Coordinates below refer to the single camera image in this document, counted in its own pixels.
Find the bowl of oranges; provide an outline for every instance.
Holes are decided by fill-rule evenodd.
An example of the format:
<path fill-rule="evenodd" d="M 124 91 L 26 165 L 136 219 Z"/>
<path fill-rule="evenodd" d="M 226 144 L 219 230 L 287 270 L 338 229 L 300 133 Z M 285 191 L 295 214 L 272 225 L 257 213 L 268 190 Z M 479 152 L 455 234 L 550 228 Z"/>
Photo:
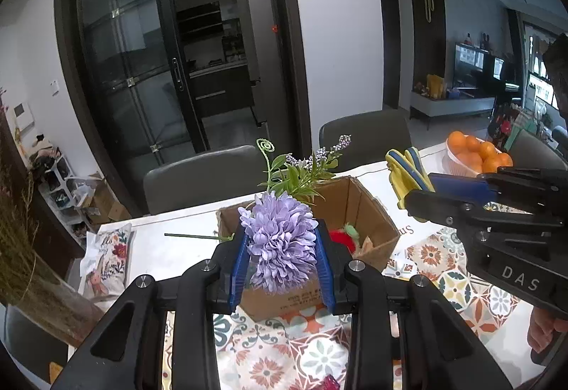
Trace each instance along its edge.
<path fill-rule="evenodd" d="M 497 167 L 513 166 L 507 153 L 501 153 L 490 141 L 460 131 L 450 133 L 446 140 L 448 159 L 445 165 L 452 175 L 475 177 L 478 173 L 497 172 Z"/>

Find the white tabletop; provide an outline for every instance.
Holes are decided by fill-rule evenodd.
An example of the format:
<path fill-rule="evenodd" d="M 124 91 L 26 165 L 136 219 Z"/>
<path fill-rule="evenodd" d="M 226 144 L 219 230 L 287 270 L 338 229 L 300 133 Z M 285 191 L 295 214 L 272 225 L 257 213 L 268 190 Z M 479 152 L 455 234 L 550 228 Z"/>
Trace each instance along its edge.
<path fill-rule="evenodd" d="M 447 173 L 442 165 L 445 143 L 420 152 L 424 169 L 428 172 Z M 361 166 L 338 175 L 358 177 L 365 188 L 387 209 L 399 232 L 402 233 L 395 252 L 414 245 L 441 228 L 440 225 L 419 223 L 397 207 L 397 197 L 388 180 L 386 161 Z M 175 277 L 206 258 L 210 258 L 218 244 L 215 240 L 166 237 L 164 233 L 183 233 L 214 236 L 217 231 L 216 212 L 222 207 L 252 200 L 254 195 L 202 206 L 166 212 L 129 220 L 108 223 L 101 231 L 114 230 L 126 223 L 132 224 L 134 235 L 130 242 L 126 285 L 138 275 L 150 274 L 156 280 Z M 541 366 L 530 361 L 530 347 L 526 342 L 531 306 L 521 302 L 506 323 L 491 337 L 487 348 L 499 363 L 513 386 L 539 374 Z"/>

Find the flower sprig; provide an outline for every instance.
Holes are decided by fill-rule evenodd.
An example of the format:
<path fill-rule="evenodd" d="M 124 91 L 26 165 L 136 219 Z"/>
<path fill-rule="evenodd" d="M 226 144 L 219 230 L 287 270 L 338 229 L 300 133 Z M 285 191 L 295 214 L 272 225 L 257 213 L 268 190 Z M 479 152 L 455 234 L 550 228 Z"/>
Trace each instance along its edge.
<path fill-rule="evenodd" d="M 274 151 L 274 145 L 265 139 L 256 140 L 256 144 L 266 159 L 268 180 L 259 186 L 266 191 L 274 191 L 280 196 L 284 191 L 305 204 L 313 203 L 316 196 L 321 196 L 313 187 L 320 180 L 328 180 L 335 176 L 330 169 L 337 167 L 337 159 L 351 142 L 350 135 L 342 135 L 336 145 L 328 151 L 325 147 L 313 152 L 309 158 L 297 160 L 288 153 L 277 156 L 272 163 L 267 152 Z"/>

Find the doorway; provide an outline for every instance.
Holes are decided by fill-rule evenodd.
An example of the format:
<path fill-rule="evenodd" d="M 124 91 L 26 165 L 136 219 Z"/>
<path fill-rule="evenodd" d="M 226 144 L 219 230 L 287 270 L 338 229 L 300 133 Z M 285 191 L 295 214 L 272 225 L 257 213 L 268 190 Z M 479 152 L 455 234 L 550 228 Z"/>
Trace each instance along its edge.
<path fill-rule="evenodd" d="M 59 1 L 69 95 L 132 215 L 147 212 L 144 176 L 164 164 L 259 137 L 297 150 L 275 0 Z"/>
<path fill-rule="evenodd" d="M 398 0 L 381 0 L 383 15 L 383 104 L 398 109 L 400 91 L 400 13 Z"/>

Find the human hand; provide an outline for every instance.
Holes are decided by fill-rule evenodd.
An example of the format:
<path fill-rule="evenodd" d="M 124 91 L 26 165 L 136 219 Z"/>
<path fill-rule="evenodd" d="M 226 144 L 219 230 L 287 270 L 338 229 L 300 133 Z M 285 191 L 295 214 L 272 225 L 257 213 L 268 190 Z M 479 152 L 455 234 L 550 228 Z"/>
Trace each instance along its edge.
<path fill-rule="evenodd" d="M 568 321 L 555 318 L 552 313 L 534 307 L 530 314 L 529 331 L 526 340 L 531 348 L 540 353 L 552 341 L 552 332 L 568 332 Z"/>

